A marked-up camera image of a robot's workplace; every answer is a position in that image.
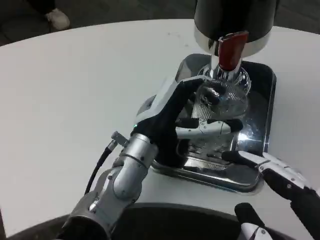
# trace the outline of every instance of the coffee machine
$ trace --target coffee machine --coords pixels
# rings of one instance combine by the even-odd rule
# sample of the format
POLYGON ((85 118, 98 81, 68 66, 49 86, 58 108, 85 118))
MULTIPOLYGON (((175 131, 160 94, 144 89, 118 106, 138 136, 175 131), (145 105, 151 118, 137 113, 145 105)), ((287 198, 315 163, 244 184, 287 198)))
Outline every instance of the coffee machine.
MULTIPOLYGON (((191 54, 180 64, 177 82, 198 75, 244 86, 249 107, 241 116, 243 129, 223 139, 212 138, 202 147, 180 140, 176 155, 158 157, 156 172, 215 186, 228 191, 252 193, 263 184, 257 171, 222 160, 223 151, 268 151, 276 88, 276 75, 270 67, 242 61, 258 53, 268 43, 279 0, 197 0, 194 37, 208 53, 191 54)), ((180 117, 192 118, 192 101, 180 117)))

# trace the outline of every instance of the robotic hand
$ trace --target robotic hand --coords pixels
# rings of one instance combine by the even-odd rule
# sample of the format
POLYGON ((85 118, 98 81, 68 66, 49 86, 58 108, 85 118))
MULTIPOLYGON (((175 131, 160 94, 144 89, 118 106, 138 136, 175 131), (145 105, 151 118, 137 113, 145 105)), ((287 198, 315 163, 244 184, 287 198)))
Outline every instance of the robotic hand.
MULTIPOLYGON (((222 159, 258 169, 273 191, 291 201, 292 210, 310 235, 315 240, 320 240, 320 197, 298 171, 266 152, 257 156, 245 151, 226 151, 222 154, 222 159)), ((243 234, 248 240, 272 240, 262 221, 255 216, 256 213, 250 209, 248 203, 246 204, 235 208, 239 222, 242 223, 243 234), (254 216, 251 217, 254 220, 244 220, 244 215, 254 216)))
POLYGON ((206 78, 196 76, 179 83, 169 79, 159 93, 146 102, 146 109, 137 115, 130 139, 118 133, 113 136, 93 171, 84 197, 70 214, 57 239, 110 239, 123 210, 139 198, 142 181, 156 157, 175 157, 179 139, 221 135, 242 129, 239 120, 208 119, 204 122, 202 119, 181 119, 176 122, 191 95, 206 78), (124 148, 113 168, 103 172, 94 190, 89 192, 99 167, 117 144, 124 148))

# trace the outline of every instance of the shoe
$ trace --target shoe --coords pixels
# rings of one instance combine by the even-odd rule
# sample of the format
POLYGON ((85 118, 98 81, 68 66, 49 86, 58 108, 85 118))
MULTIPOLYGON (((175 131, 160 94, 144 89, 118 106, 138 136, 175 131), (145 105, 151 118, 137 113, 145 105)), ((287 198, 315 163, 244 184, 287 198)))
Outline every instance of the shoe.
POLYGON ((58 8, 55 8, 51 12, 47 13, 45 17, 58 31, 65 30, 70 26, 69 18, 58 8))

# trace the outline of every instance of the person's leg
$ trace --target person's leg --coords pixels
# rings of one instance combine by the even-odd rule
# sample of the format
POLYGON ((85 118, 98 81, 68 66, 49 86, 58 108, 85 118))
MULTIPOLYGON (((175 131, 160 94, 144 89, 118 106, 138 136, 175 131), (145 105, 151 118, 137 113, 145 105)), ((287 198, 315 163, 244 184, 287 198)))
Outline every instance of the person's leg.
POLYGON ((64 30, 70 26, 70 20, 62 11, 56 8, 55 0, 27 0, 30 5, 57 30, 64 30))
POLYGON ((45 15, 56 8, 55 0, 27 0, 30 5, 40 14, 45 15))

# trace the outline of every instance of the metal tray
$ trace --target metal tray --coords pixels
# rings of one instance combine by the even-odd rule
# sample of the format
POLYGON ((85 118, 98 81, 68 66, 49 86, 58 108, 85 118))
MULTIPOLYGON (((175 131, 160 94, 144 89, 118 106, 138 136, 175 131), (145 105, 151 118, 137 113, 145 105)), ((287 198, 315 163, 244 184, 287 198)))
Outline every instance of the metal tray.
MULTIPOLYGON (((189 55, 181 62, 175 80, 179 82, 196 76, 210 60, 210 55, 189 55)), ((248 72, 252 84, 248 94, 249 110, 241 119, 243 130, 228 136, 228 144, 223 149, 260 154, 268 151, 277 78, 272 69, 264 64, 243 61, 242 67, 248 72)), ((152 163, 152 168, 161 174, 234 192, 249 193, 259 189, 258 186, 263 182, 257 171, 222 160, 221 152, 209 154, 209 151, 189 151, 184 166, 180 168, 169 167, 157 161, 152 163)))

